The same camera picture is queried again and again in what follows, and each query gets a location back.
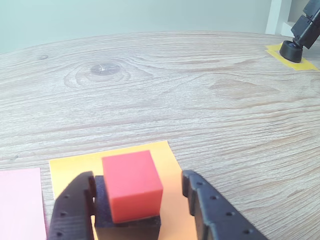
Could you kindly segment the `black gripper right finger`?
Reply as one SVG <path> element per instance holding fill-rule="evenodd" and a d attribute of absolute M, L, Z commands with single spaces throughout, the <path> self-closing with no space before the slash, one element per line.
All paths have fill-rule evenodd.
<path fill-rule="evenodd" d="M 188 199 L 199 240 L 266 240 L 216 188 L 192 170 L 182 171 L 182 194 Z"/>

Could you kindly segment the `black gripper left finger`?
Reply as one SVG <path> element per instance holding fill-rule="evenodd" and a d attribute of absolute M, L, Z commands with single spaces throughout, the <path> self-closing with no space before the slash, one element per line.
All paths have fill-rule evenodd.
<path fill-rule="evenodd" d="M 75 177 L 55 200 L 48 238 L 93 240 L 91 216 L 96 214 L 96 196 L 96 181 L 92 171 Z"/>

